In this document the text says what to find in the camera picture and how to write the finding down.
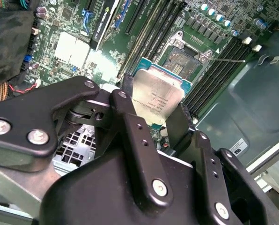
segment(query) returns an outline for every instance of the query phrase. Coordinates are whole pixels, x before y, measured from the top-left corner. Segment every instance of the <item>motherboard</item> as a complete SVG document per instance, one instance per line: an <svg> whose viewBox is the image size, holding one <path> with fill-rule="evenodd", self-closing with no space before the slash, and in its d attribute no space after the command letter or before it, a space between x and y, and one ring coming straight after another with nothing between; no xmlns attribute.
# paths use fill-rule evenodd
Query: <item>motherboard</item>
<svg viewBox="0 0 279 225"><path fill-rule="evenodd" d="M83 75L116 84L142 57L195 83L232 38L245 34L259 51L279 0L42 0L36 15L30 83Z"/></svg>

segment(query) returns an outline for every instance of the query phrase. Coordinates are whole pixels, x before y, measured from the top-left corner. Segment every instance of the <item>black fabric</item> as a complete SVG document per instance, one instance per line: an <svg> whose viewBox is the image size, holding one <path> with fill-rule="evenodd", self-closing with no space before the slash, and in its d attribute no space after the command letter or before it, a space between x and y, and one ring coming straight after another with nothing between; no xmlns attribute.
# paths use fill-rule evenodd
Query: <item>black fabric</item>
<svg viewBox="0 0 279 225"><path fill-rule="evenodd" d="M0 9L0 83L20 73L32 24L32 11Z"/></svg>

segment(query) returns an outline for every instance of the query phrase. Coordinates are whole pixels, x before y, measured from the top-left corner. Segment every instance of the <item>black plastic bracket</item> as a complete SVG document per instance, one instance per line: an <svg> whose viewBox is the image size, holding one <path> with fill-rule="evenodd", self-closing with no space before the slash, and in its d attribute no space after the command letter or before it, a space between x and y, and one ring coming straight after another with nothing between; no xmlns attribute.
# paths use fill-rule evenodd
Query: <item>black plastic bracket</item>
<svg viewBox="0 0 279 225"><path fill-rule="evenodd" d="M55 83L0 102L0 120L11 125L0 135L0 166L35 172L46 168L58 145L67 111L80 101L95 98L99 87L83 76ZM29 132L39 129L49 136L42 145L28 141Z"/></svg>
<svg viewBox="0 0 279 225"><path fill-rule="evenodd" d="M143 118L136 116L131 98L124 92L114 90L110 103L114 121L99 148L105 152L114 145L123 146L136 204L147 214L160 214L172 204L173 192L149 128ZM164 186L155 187L154 181Z"/></svg>
<svg viewBox="0 0 279 225"><path fill-rule="evenodd" d="M201 224L242 224L231 210L220 160L212 152L208 137L194 131L191 144L181 157L196 169L196 214Z"/></svg>
<svg viewBox="0 0 279 225"><path fill-rule="evenodd" d="M244 224L279 225L279 211L269 197L244 168L238 158L227 149L216 155L223 164L228 195L234 213Z"/></svg>

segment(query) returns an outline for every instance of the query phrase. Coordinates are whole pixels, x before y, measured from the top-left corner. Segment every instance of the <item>cable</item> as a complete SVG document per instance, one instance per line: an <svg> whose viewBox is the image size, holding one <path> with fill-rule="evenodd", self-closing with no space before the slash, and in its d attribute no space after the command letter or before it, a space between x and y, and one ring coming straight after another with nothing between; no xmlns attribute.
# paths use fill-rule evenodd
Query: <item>cable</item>
<svg viewBox="0 0 279 225"><path fill-rule="evenodd" d="M25 90L16 90L12 85L8 85L10 87L10 89L14 92L18 92L18 93L21 93L21 94L24 94L26 93L27 91L30 91L31 89L35 88L37 86L37 84L33 84L30 88L27 88Z"/></svg>

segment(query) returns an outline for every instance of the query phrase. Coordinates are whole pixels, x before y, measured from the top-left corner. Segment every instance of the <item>ram slot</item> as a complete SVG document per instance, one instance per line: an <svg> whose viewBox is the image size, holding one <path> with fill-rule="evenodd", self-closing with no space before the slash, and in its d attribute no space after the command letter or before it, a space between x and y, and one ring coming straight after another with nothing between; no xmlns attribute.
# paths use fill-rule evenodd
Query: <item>ram slot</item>
<svg viewBox="0 0 279 225"><path fill-rule="evenodd" d="M219 58L244 60L250 54L251 48L243 45L241 40L233 38ZM184 100L190 113L198 116L203 108L215 96L222 86L230 79L241 63L215 61L203 78L198 82L189 96Z"/></svg>
<svg viewBox="0 0 279 225"><path fill-rule="evenodd" d="M163 42L168 39L168 34L184 7L184 3L180 3L178 6L176 6L175 12L170 17L170 19L167 20L166 24L163 26L162 31L158 35L157 40L154 42L152 49L149 51L148 55L145 56L147 59L153 61L155 55L160 52L160 48L163 45Z"/></svg>
<svg viewBox="0 0 279 225"><path fill-rule="evenodd" d="M148 0L140 0L140 2L138 3L132 17L131 20L129 21L127 28L125 30L125 34L127 35L131 35L133 28L136 24L136 22L138 21L140 15L142 14L143 10L145 9L145 5L147 4Z"/></svg>
<svg viewBox="0 0 279 225"><path fill-rule="evenodd" d="M166 9L167 9L167 3L166 3L166 1L164 1L160 10L158 10L158 13L156 14L157 15L156 18L153 19L153 21L160 21L160 23L153 23L152 28L150 28L149 31L147 31L147 33L143 34L143 38L141 39L141 41L139 42L139 44L137 46L138 49L135 51L132 61L129 64L129 67L126 71L127 73L131 74L132 71L134 70L134 68L137 66L137 63L139 62L139 60L142 58L143 53L147 48L147 45L149 45L149 43L150 43L152 35L156 32L157 26L159 24L161 25L163 22L163 20L161 20L161 17L164 15L164 11Z"/></svg>

